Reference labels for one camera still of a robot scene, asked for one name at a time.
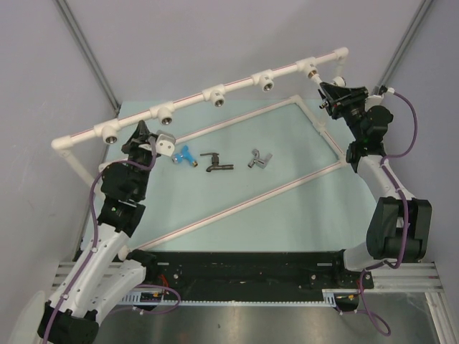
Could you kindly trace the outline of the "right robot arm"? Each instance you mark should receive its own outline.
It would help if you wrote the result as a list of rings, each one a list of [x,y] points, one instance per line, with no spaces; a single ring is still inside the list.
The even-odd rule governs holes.
[[[365,87],[344,87],[321,82],[321,108],[334,120],[342,119],[354,137],[346,151],[346,162],[366,183],[375,201],[364,242],[343,252],[344,262],[332,267],[331,280],[348,287],[358,270],[382,265],[397,269],[425,257],[432,218],[432,205],[410,193],[395,176],[383,139],[393,114],[381,100],[389,88],[370,97]]]

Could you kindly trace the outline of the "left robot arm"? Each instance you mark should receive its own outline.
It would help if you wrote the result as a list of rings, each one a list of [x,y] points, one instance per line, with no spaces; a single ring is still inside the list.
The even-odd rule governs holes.
[[[132,237],[145,211],[157,135],[140,121],[123,145],[128,158],[106,166],[97,176],[105,199],[99,214],[91,213],[93,238],[65,281],[44,304],[37,334],[43,343],[92,343],[104,319],[134,287],[153,285],[158,268],[151,254],[135,250],[108,280],[105,271]]]

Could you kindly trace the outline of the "white faucet blue cap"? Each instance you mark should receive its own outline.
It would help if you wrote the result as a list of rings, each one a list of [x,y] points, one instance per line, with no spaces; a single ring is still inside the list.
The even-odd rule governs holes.
[[[335,107],[339,100],[344,96],[346,80],[342,76],[337,76],[332,79],[332,82],[324,82],[317,70],[312,70],[308,73],[308,77],[318,85],[318,92],[321,96],[323,104],[321,109],[331,109]]]

